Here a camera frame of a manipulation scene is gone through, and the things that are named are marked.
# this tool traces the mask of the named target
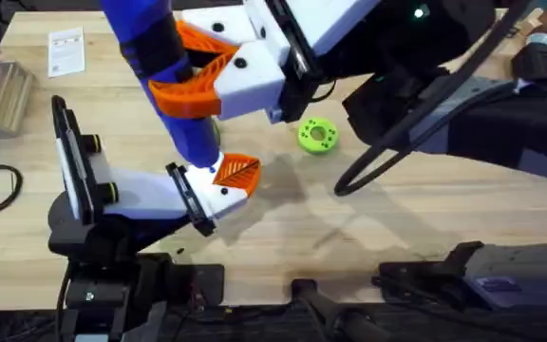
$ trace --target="white panel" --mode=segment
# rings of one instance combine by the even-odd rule
[[[267,48],[278,64],[284,66],[291,45],[280,26],[275,22],[269,7],[265,4],[265,0],[244,0],[244,6],[253,23],[257,37],[263,39],[261,30],[265,29],[265,38],[263,40],[267,44]]]
[[[287,0],[287,3],[311,48],[321,56],[334,48],[380,1]]]
[[[56,150],[58,151],[58,160],[61,163],[63,169],[63,180],[66,186],[66,195],[68,196],[68,202],[71,204],[71,212],[75,219],[80,219],[80,201],[77,198],[75,187],[73,187],[73,178],[71,178],[71,171],[68,166],[68,160],[66,159],[65,148],[63,142],[56,139]]]
[[[131,219],[178,219],[186,214],[185,203],[170,176],[114,167],[110,172],[120,191],[120,201],[106,205],[106,214]]]
[[[242,5],[209,9],[186,9],[182,20],[197,30],[221,42],[240,45],[256,39],[255,30]],[[213,25],[220,23],[224,31],[215,32]]]
[[[239,58],[246,60],[246,67],[236,66]],[[263,41],[242,45],[215,81],[215,91],[221,100],[219,118],[227,120],[275,106],[284,80],[284,73]]]
[[[185,174],[208,219],[221,219],[246,204],[248,200],[243,189],[227,187],[227,194],[223,195],[223,186],[213,184],[223,158],[224,155],[220,153],[217,163],[212,168],[189,165]]]

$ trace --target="black mounting bracket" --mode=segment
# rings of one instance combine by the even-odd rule
[[[444,261],[385,262],[372,278],[388,303],[444,303],[457,311],[490,307],[463,281],[467,261],[484,244],[459,244]]]

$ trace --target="wooden block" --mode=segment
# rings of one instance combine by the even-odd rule
[[[33,76],[16,62],[0,62],[0,139],[13,138],[30,93]]]

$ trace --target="black clamp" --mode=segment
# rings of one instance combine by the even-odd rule
[[[187,215],[194,227],[205,237],[212,235],[216,228],[215,223],[206,216],[204,209],[199,203],[198,196],[185,177],[187,169],[184,166],[177,166],[172,162],[166,166],[166,171],[168,171],[168,175],[175,181],[182,201],[187,207]]]

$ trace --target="green light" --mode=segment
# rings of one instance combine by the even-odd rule
[[[415,14],[414,15],[415,15],[415,18],[421,19],[421,18],[424,17],[425,12],[424,12],[423,9],[415,9]]]
[[[429,7],[426,4],[423,4],[415,9],[413,12],[413,18],[415,20],[423,20],[429,16]]]

